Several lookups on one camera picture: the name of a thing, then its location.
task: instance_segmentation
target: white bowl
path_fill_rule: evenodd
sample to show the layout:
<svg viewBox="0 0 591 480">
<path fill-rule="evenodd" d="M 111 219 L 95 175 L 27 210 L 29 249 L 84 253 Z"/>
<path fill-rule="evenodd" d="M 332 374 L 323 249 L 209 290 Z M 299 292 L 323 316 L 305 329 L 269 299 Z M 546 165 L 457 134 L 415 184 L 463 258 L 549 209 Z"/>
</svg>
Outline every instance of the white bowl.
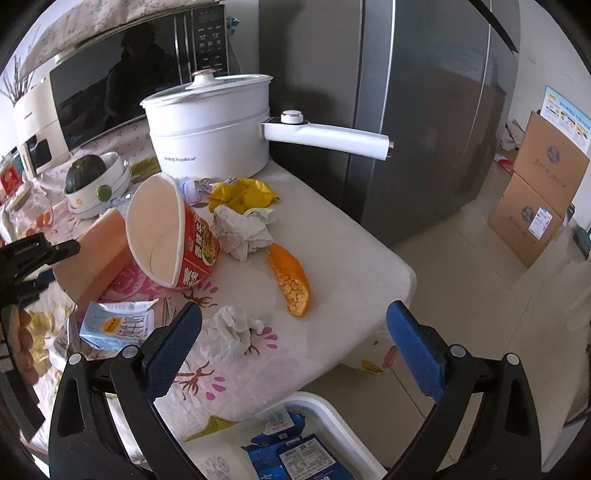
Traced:
<svg viewBox="0 0 591 480">
<path fill-rule="evenodd" d="M 108 152 L 100 157 L 105 162 L 105 166 L 107 167 L 106 172 L 77 192 L 66 194 L 70 210 L 86 210 L 100 204 L 98 188 L 108 185 L 111 191 L 114 192 L 115 183 L 124 176 L 125 163 L 117 152 Z"/>
<path fill-rule="evenodd" d="M 116 199 L 121 197 L 125 192 L 127 192 L 129 186 L 131 185 L 131 169 L 129 166 L 125 169 L 123 176 L 115 182 L 115 184 L 111 187 L 112 194 L 111 199 Z M 85 220 L 87 218 L 93 218 L 97 215 L 102 215 L 105 213 L 111 206 L 109 201 L 107 202 L 100 202 L 97 201 L 96 203 L 91 204 L 88 207 L 84 208 L 72 208 L 71 205 L 68 205 L 72 215 L 78 217 L 81 220 Z"/>
</svg>

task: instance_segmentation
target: green lid knob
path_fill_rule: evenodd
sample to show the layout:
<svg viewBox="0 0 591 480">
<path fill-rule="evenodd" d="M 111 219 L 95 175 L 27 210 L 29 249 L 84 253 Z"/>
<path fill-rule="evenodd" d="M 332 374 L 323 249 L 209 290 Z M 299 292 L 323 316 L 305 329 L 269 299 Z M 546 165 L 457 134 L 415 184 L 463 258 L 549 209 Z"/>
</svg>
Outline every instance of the green lid knob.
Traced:
<svg viewBox="0 0 591 480">
<path fill-rule="evenodd" d="M 108 185 L 101 185 L 96 189 L 96 196 L 101 202 L 108 202 L 113 195 L 113 190 Z"/>
</svg>

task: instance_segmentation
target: instant noodle cup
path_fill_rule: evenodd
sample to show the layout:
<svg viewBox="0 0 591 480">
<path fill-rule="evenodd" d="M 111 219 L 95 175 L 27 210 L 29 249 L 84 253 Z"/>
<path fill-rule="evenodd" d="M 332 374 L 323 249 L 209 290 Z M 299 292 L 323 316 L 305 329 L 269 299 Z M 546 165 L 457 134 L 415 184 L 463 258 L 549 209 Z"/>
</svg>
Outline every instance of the instant noodle cup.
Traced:
<svg viewBox="0 0 591 480">
<path fill-rule="evenodd" d="M 183 200 L 176 181 L 159 173 L 135 192 L 125 219 L 135 261 L 153 281 L 188 290 L 213 269 L 219 243 Z"/>
</svg>

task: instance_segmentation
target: blue gripper pad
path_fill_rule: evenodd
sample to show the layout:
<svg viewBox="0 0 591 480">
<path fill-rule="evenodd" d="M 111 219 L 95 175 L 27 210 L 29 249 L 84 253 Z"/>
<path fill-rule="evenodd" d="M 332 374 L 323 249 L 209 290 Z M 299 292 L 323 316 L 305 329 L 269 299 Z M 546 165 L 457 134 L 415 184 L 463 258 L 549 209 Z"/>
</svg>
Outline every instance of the blue gripper pad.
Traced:
<svg viewBox="0 0 591 480">
<path fill-rule="evenodd" d="M 444 364 L 421 334 L 421 325 L 399 300 L 388 306 L 386 325 L 421 392 L 438 403 L 445 390 Z"/>
<path fill-rule="evenodd" d="M 151 342 L 148 338 L 144 343 L 144 346 L 149 345 L 149 351 L 144 352 L 142 361 L 144 393 L 151 401 L 168 393 L 201 332 L 202 323 L 199 305 L 187 302 L 168 327 L 156 329 L 152 333 L 158 335 L 156 340 Z"/>
</svg>

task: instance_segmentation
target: refrigerator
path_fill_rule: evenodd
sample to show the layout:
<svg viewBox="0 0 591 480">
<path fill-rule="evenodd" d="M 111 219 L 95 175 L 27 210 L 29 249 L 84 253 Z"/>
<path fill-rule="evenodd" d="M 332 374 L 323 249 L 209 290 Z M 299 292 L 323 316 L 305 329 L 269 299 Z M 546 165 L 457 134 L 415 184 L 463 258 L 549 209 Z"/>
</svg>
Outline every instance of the refrigerator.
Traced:
<svg viewBox="0 0 591 480">
<path fill-rule="evenodd" d="M 520 29 L 518 0 L 259 0 L 271 113 L 395 144 L 385 162 L 292 144 L 271 144 L 271 157 L 393 247 L 478 195 Z"/>
</svg>

